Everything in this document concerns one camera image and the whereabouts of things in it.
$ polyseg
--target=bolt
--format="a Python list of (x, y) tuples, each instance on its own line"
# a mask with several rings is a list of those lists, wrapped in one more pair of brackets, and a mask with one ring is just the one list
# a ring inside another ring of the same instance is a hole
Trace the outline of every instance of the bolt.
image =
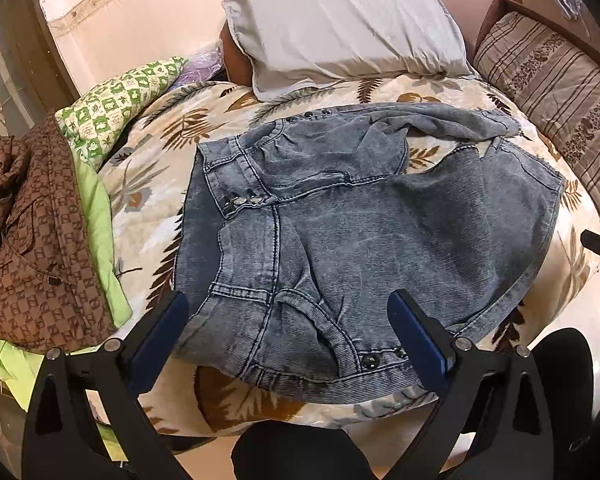
[(104, 350), (106, 350), (107, 352), (115, 352), (120, 348), (120, 346), (122, 346), (122, 341), (120, 341), (119, 339), (108, 339), (104, 343)]
[(456, 345), (456, 348), (458, 350), (462, 350), (463, 352), (466, 352), (467, 350), (471, 349), (472, 343), (470, 339), (467, 339), (465, 337), (459, 337), (458, 339), (456, 339), (456, 341), (454, 342), (454, 344)]
[(531, 355), (531, 352), (526, 346), (518, 345), (516, 346), (516, 354), (518, 354), (520, 357), (529, 357), (529, 355)]
[(62, 350), (57, 348), (57, 346), (54, 346), (48, 352), (46, 352), (46, 358), (50, 359), (51, 361), (55, 361), (55, 359), (57, 359), (60, 356), (60, 354), (62, 354)]

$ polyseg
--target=jacket button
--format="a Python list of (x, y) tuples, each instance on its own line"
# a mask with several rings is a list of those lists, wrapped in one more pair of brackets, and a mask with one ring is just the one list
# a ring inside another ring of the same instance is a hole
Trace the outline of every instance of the jacket button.
[(368, 370), (378, 368), (380, 365), (380, 356), (376, 354), (364, 354), (362, 356), (362, 365)]

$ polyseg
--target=green patterned pillow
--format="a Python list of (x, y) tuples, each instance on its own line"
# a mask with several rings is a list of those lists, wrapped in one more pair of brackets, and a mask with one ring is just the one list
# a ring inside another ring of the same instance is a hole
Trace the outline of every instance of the green patterned pillow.
[(55, 114), (71, 150), (99, 170), (128, 122), (175, 81), (186, 59), (172, 57), (100, 83)]

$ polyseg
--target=floral bedspread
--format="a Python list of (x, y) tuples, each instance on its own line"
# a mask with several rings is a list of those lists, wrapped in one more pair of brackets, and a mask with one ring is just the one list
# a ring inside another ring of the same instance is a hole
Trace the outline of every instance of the floral bedspread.
[[(600, 267), (600, 257), (584, 251), (579, 243), (584, 229), (600, 233), (593, 202), (551, 143), (499, 91), (478, 80), (409, 75), (304, 89), (272, 103), (260, 103), (248, 87), (192, 83), (162, 96), (145, 110), (132, 127), (126, 146), (100, 171), (111, 199), (116, 273), (133, 310), (131, 321), (118, 336), (125, 336), (171, 290), (181, 241), (182, 205), (197, 143), (241, 134), (256, 124), (315, 108), (372, 102), (445, 102), (469, 109), (499, 108), (522, 124), (523, 135), (512, 141), (566, 177), (554, 238), (535, 283), (480, 346), (506, 349), (531, 342)], [(411, 137), (407, 171), (428, 170), (457, 143)], [(489, 141), (481, 143), (482, 153), (488, 145)], [(214, 368), (170, 358), (153, 390), (139, 400), (160, 433), (219, 435), (238, 433), (251, 422), (267, 418), (338, 427), (393, 415), (433, 398), (416, 385), (359, 404), (307, 404), (254, 388)], [(90, 401), (97, 418), (106, 422), (96, 393), (90, 393)]]

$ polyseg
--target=striped pillow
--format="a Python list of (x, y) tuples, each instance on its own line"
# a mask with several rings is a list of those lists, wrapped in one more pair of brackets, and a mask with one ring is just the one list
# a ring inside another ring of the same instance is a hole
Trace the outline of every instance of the striped pillow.
[(564, 157), (600, 213), (600, 67), (518, 12), (494, 25), (475, 67), (554, 144), (555, 156)]

